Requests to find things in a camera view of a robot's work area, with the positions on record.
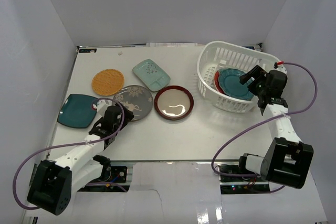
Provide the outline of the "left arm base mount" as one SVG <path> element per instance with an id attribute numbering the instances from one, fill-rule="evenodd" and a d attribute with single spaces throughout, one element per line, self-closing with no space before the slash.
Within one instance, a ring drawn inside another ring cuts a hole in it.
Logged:
<path id="1" fill-rule="evenodd" d="M 98 185 L 89 185 L 82 189 L 88 192 L 125 193 L 129 190 L 129 185 L 126 185 L 127 169 L 126 166 L 110 166 L 99 178 L 90 182 Z"/>

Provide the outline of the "red and teal floral plate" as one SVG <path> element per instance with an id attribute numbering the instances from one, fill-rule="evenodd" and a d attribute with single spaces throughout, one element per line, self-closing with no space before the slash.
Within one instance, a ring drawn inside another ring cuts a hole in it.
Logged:
<path id="1" fill-rule="evenodd" d="M 214 74 L 214 85 L 215 85 L 215 88 L 216 88 L 216 90 L 219 93 L 224 94 L 224 91 L 221 89 L 221 87 L 219 85 L 218 78 L 219 78 L 219 71 L 216 71 L 215 74 Z"/>

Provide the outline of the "red rimmed beige bowl plate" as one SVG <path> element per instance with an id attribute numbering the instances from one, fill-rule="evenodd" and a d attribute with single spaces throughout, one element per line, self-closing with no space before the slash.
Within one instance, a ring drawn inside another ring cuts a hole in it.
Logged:
<path id="1" fill-rule="evenodd" d="M 194 108 L 194 98 L 182 86 L 167 86 L 157 92 L 154 108 L 166 120 L 178 121 L 190 115 Z"/>

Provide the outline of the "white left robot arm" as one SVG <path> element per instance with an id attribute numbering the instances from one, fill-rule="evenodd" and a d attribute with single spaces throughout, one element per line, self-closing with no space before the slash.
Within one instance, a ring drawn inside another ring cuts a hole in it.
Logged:
<path id="1" fill-rule="evenodd" d="M 102 117 L 80 145 L 55 160 L 40 162 L 28 192 L 29 203 L 57 216 L 65 211 L 73 193 L 95 179 L 110 178 L 111 161 L 101 153 L 134 114 L 122 104 L 103 105 L 99 113 Z"/>

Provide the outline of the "teal scalloped round plate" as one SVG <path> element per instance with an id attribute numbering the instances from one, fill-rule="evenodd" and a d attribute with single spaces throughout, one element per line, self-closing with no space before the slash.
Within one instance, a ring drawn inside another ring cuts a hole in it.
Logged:
<path id="1" fill-rule="evenodd" d="M 249 84 L 240 84 L 239 77 L 245 73 L 235 68 L 221 68 L 218 82 L 224 94 L 235 99 L 251 101 L 254 95 L 248 90 Z"/>

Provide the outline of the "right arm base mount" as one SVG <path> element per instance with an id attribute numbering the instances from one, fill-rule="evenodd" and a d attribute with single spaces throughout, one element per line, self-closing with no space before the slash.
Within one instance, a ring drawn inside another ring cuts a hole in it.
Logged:
<path id="1" fill-rule="evenodd" d="M 215 168 L 222 173 L 243 174 L 239 170 L 237 162 L 218 163 L 215 165 Z M 231 177 L 220 175 L 219 186 L 222 195 L 261 194 L 270 192 L 269 183 L 259 177 Z"/>

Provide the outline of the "grey reindeer plate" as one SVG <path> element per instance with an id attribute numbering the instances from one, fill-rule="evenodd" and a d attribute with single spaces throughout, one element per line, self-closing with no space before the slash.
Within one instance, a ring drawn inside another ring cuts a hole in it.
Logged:
<path id="1" fill-rule="evenodd" d="M 152 93 L 145 87 L 130 85 L 122 88 L 113 97 L 120 102 L 126 109 L 133 113 L 132 121 L 144 119 L 153 108 Z"/>

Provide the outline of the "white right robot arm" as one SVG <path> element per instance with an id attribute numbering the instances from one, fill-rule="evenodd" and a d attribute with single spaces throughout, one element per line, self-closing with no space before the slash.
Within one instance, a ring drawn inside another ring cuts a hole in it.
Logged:
<path id="1" fill-rule="evenodd" d="M 258 107 L 268 124 L 272 143 L 265 156 L 245 153 L 239 158 L 238 177 L 247 182 L 255 175 L 267 182 L 300 189 L 305 184 L 313 147 L 302 142 L 288 114 L 282 92 L 288 77 L 279 68 L 266 71 L 259 65 L 239 78 L 258 98 Z"/>

